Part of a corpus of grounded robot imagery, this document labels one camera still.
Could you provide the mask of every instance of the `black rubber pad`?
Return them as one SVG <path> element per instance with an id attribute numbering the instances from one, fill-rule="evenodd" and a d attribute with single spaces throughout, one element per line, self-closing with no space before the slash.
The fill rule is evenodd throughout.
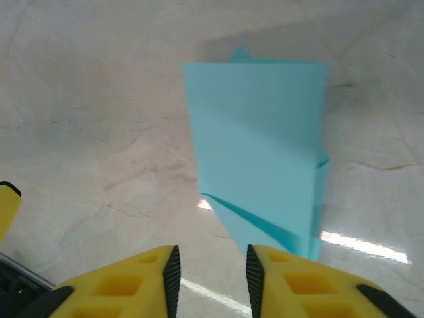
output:
<path id="1" fill-rule="evenodd" d="M 252 318 L 260 318 L 262 296 L 264 293 L 265 270 L 252 245 L 247 248 L 246 264 L 247 286 L 252 308 Z"/>
<path id="2" fill-rule="evenodd" d="M 357 288 L 361 294 L 371 301 L 387 318 L 416 318 L 416 316 L 410 313 L 385 291 L 378 290 L 365 284 L 360 284 Z"/>
<path id="3" fill-rule="evenodd" d="M 178 246 L 174 246 L 164 271 L 166 307 L 168 318 L 175 318 L 177 315 L 178 295 L 180 293 L 181 264 L 180 251 Z"/>
<path id="4" fill-rule="evenodd" d="M 64 286 L 45 293 L 21 311 L 16 318 L 48 318 L 73 292 L 73 287 Z"/>
<path id="5" fill-rule="evenodd" d="M 22 193 L 18 190 L 17 187 L 15 187 L 13 184 L 11 184 L 9 181 L 0 181 L 0 186 L 6 186 L 11 188 L 13 192 L 15 192 L 17 195 L 22 197 Z"/>

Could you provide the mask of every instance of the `square hole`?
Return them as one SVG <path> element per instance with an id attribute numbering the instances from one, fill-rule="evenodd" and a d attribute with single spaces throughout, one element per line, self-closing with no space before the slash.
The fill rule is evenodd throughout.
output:
<path id="1" fill-rule="evenodd" d="M 270 253 L 270 260 L 273 262 L 288 262 L 290 259 L 287 256 L 281 255 L 279 253 Z"/>
<path id="2" fill-rule="evenodd" d="M 360 318 L 358 311 L 345 303 L 309 303 L 303 304 L 309 318 Z"/>
<path id="3" fill-rule="evenodd" d="M 145 256 L 141 258 L 141 260 L 139 260 L 138 262 L 143 264 L 150 264 L 150 263 L 155 263 L 155 261 L 157 260 L 158 260 L 157 255 L 150 255 L 150 256 Z"/>
<path id="4" fill-rule="evenodd" d="M 133 296 L 143 283 L 137 275 L 112 275 L 105 278 L 94 292 L 96 296 Z"/>
<path id="5" fill-rule="evenodd" d="M 122 308 L 116 307 L 92 307 L 79 308 L 71 316 L 72 318 L 118 318 Z"/>
<path id="6" fill-rule="evenodd" d="M 326 277 L 315 273 L 286 274 L 286 281 L 293 293 L 300 295 L 337 293 L 336 287 Z"/>

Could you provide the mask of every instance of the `white marble surface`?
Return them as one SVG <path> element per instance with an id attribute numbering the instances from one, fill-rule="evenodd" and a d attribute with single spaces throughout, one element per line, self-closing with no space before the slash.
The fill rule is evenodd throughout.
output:
<path id="1" fill-rule="evenodd" d="M 424 317 L 423 32 L 410 0 L 0 0 L 0 179 L 23 192 L 1 250 L 60 282 L 178 244 L 180 317 L 248 316 L 180 72 L 244 44 L 330 63 L 320 261 Z"/>

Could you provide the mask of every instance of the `folded paper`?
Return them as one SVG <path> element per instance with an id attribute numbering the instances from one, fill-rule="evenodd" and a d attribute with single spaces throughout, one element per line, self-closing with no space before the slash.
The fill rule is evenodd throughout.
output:
<path id="1" fill-rule="evenodd" d="M 252 59 L 184 64 L 199 191 L 243 251 L 316 259 L 327 177 L 321 122 L 326 66 Z"/>

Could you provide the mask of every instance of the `yellow foam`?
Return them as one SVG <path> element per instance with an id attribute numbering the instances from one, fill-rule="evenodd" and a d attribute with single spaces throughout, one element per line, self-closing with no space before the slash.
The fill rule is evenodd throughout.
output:
<path id="1" fill-rule="evenodd" d="M 75 291 L 50 318 L 167 318 L 162 274 L 173 248 L 155 248 L 61 283 L 55 289 Z"/>
<path id="2" fill-rule="evenodd" d="M 384 318 L 356 288 L 358 276 L 269 246 L 254 246 L 265 271 L 260 318 Z"/>
<path id="3" fill-rule="evenodd" d="M 21 205 L 21 197 L 13 191 L 11 185 L 0 184 L 0 243 L 5 238 L 13 218 Z"/>

